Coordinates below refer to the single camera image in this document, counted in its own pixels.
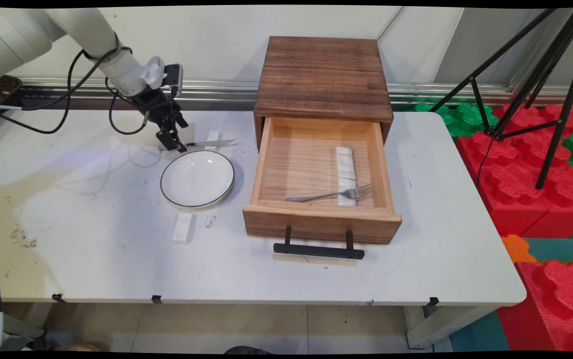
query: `fork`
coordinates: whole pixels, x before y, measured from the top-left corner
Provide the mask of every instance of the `fork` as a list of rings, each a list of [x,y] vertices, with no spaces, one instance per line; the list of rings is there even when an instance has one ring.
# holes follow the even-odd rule
[[[312,200],[312,199],[316,199],[316,198],[323,198],[323,197],[330,197],[332,195],[343,195],[344,197],[347,197],[347,198],[357,199],[357,198],[364,196],[367,193],[370,193],[371,191],[373,191],[373,185],[369,183],[369,184],[365,184],[364,186],[360,186],[357,188],[349,188],[348,190],[341,191],[341,192],[312,195],[309,197],[287,197],[286,202],[307,202],[307,200]]]

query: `white block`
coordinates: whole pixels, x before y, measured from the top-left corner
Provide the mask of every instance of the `white block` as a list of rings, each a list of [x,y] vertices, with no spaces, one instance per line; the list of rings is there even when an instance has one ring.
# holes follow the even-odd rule
[[[193,237],[193,230],[196,226],[195,213],[181,212],[173,230],[172,241],[174,244],[188,244]]]
[[[346,147],[336,147],[337,175],[341,178],[355,181],[355,166],[353,166],[353,151]]]
[[[355,188],[355,181],[352,179],[346,179],[339,177],[337,182],[337,191],[345,191],[351,188]],[[351,198],[344,197],[343,195],[337,196],[338,206],[355,206],[355,200]]]
[[[220,139],[220,132],[209,131],[206,141],[217,141]],[[216,146],[205,146],[205,150],[216,151]]]

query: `wooden top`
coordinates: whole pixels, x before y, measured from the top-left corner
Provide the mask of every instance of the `wooden top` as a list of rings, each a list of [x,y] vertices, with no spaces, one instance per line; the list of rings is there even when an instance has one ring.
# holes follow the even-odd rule
[[[377,42],[271,36],[253,112],[392,122]]]

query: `black drawer handle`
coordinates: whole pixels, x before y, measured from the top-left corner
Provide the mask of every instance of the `black drawer handle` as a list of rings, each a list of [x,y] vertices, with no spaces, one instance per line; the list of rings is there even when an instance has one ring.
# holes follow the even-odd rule
[[[362,259],[364,258],[364,250],[353,249],[353,231],[346,231],[346,249],[344,248],[330,248],[330,247],[317,247],[314,245],[297,245],[291,244],[291,226],[286,228],[285,242],[273,243],[273,252],[284,254],[300,254],[300,255],[316,255],[317,257],[333,257],[333,258],[349,258],[349,259]]]

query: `tiled floor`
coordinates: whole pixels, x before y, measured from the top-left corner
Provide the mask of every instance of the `tiled floor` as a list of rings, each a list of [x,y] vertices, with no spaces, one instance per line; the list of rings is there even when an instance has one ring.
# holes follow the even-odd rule
[[[401,307],[54,304],[44,327],[48,341],[112,352],[218,354],[234,346],[275,354],[433,351],[408,350]],[[435,350],[450,348],[447,340]]]

